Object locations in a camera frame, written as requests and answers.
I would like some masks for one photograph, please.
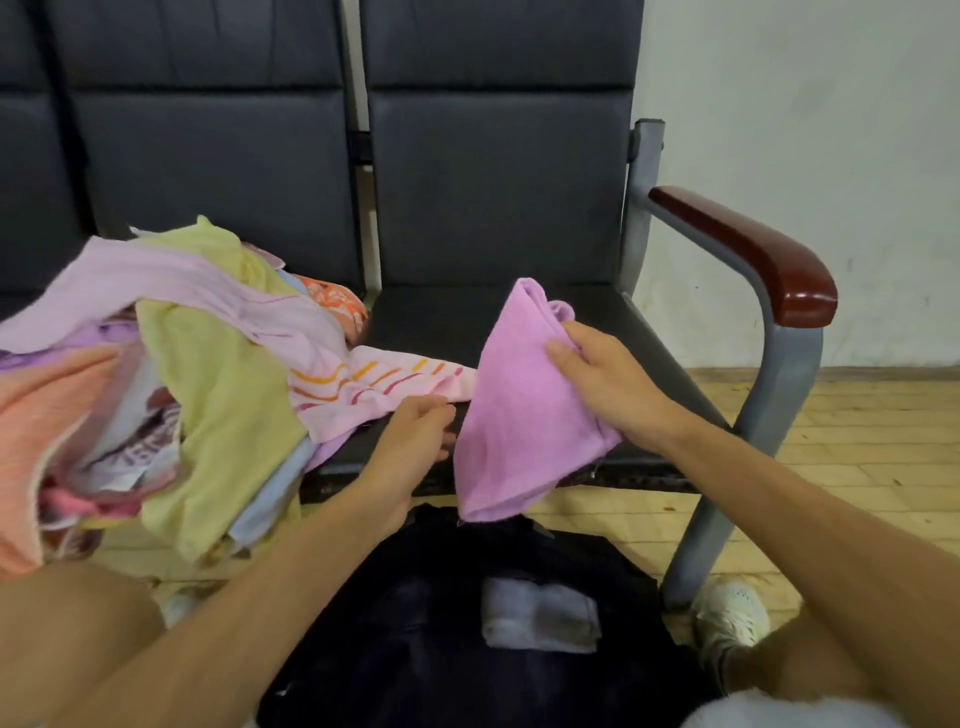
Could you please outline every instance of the hand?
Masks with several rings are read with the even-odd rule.
[[[447,432],[457,410],[446,397],[408,397],[380,435],[370,461],[351,489],[364,489],[387,510],[390,533],[406,520],[410,496],[434,463],[450,456],[457,436]]]
[[[593,414],[638,447],[662,452],[686,410],[654,384],[618,339],[575,321],[563,326],[580,353],[555,339],[546,345],[550,361]]]

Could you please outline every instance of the forearm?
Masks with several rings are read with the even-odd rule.
[[[386,533],[346,488],[51,728],[237,728],[306,629]]]
[[[663,453],[770,557],[917,726],[960,725],[960,559],[683,413]]]

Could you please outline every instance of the pile of clothes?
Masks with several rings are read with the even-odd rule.
[[[137,518],[216,561],[265,538],[357,426],[471,397],[472,369],[358,346],[351,291],[203,217],[133,232],[91,238],[0,324],[0,575]]]

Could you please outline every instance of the wall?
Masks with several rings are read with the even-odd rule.
[[[960,2],[647,0],[635,118],[660,181],[812,248],[840,308],[824,364],[960,363]],[[635,299],[686,366],[751,366],[737,274],[655,223]]]

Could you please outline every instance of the chair leg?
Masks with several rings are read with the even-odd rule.
[[[760,371],[733,431],[773,456],[813,386],[824,334],[820,328],[766,324]],[[690,606],[732,533],[730,519],[701,496],[660,585],[664,610],[681,612]]]

